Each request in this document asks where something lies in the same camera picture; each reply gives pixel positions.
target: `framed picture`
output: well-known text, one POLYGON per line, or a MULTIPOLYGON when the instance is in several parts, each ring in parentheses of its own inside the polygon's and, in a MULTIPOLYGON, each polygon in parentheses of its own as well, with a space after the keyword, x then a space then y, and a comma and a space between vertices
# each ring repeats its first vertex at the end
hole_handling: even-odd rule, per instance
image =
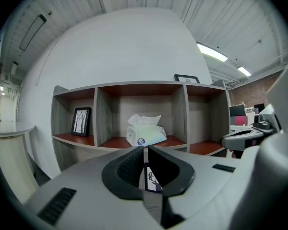
POLYGON ((144 175, 145 175, 145 191, 152 193, 161 194, 163 189, 159 182, 155 178, 152 170, 149 167, 149 163, 144 164, 144 175))
POLYGON ((193 82, 193 83, 200 83, 197 77, 195 76, 188 76, 188 75, 174 75, 175 81, 178 82, 193 82))
POLYGON ((76 108, 72 119, 72 135, 87 136, 91 108, 76 108))

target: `shelf unit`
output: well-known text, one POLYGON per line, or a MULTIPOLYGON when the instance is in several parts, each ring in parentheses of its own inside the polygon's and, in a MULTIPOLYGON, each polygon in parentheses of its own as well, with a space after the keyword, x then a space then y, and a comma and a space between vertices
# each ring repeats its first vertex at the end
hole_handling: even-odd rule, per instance
POLYGON ((134 114, 158 116, 167 140, 155 146, 200 155, 219 153, 229 133, 228 93, 212 85, 135 81, 67 90, 56 86, 51 107, 53 146, 61 170, 87 158, 131 147, 127 120, 134 114), (91 107, 89 136, 71 135, 76 107, 91 107))

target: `round white table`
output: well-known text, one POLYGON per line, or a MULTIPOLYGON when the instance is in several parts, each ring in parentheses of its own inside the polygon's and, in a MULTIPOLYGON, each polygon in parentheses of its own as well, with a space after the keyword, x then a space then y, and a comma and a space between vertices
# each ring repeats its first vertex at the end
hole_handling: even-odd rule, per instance
POLYGON ((21 203, 25 203, 38 188, 24 148, 24 134, 34 128, 28 123, 0 122, 0 167, 21 203))

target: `label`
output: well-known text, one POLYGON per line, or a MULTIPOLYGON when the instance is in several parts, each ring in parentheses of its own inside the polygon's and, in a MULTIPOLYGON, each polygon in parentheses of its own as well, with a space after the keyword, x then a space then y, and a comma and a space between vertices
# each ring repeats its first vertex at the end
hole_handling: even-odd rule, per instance
POLYGON ((138 145, 143 145, 145 143, 145 140, 143 138, 138 139, 138 145))

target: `curved white wall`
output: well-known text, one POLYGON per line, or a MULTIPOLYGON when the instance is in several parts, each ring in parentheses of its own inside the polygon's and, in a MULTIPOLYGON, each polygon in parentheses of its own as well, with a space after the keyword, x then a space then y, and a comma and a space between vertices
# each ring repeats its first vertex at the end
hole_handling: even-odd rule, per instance
POLYGON ((212 83, 195 40, 170 10, 136 8, 93 17, 66 31, 54 45, 27 74, 18 114, 18 121, 36 125, 29 153, 51 178, 60 173, 50 131, 54 86, 72 89, 120 81, 172 81, 174 74, 212 83))

